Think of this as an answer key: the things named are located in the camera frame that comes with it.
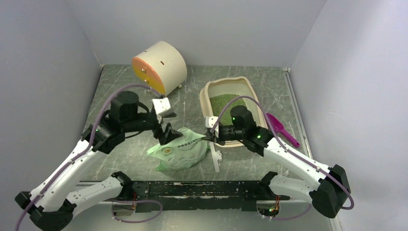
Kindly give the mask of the green cat litter bag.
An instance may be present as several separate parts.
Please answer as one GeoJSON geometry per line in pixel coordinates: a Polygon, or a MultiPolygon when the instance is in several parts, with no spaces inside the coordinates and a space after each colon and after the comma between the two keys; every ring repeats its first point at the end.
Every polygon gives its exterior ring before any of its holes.
{"type": "Polygon", "coordinates": [[[157,144],[147,150],[147,155],[160,160],[156,171],[180,171],[202,161],[209,149],[208,141],[202,140],[204,135],[189,128],[178,130],[183,134],[168,144],[157,144]]]}

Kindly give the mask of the magenta litter scoop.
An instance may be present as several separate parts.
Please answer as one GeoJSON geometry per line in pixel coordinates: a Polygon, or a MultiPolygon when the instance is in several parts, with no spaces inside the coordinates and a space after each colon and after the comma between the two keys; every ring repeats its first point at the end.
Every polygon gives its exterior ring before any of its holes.
{"type": "Polygon", "coordinates": [[[295,148],[300,147],[300,143],[285,129],[284,125],[277,118],[270,113],[267,113],[267,116],[275,132],[281,134],[295,148]]]}

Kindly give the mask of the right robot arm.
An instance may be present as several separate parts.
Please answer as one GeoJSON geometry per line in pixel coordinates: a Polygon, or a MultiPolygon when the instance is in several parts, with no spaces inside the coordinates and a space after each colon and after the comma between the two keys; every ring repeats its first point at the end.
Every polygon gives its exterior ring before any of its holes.
{"type": "Polygon", "coordinates": [[[206,117],[207,140],[220,145],[239,141],[249,151],[269,157],[299,176],[292,179],[276,172],[268,173],[259,187],[263,198],[279,195],[303,200],[327,218],[335,218],[345,208],[351,190],[343,167],[330,167],[303,155],[268,128],[258,126],[245,106],[235,106],[230,113],[231,125],[216,125],[217,117],[206,117]]]}

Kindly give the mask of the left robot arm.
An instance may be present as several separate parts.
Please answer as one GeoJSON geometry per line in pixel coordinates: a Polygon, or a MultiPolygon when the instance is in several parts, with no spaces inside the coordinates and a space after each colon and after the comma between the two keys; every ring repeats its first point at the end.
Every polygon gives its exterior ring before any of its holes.
{"type": "Polygon", "coordinates": [[[153,99],[151,108],[132,91],[110,96],[65,161],[38,187],[18,193],[15,201],[43,231],[60,231],[79,213],[108,199],[135,201],[134,182],[121,171],[82,190],[74,188],[97,160],[128,138],[149,130],[160,144],[180,138],[170,124],[162,126],[164,118],[172,117],[175,113],[164,95],[153,99]]]}

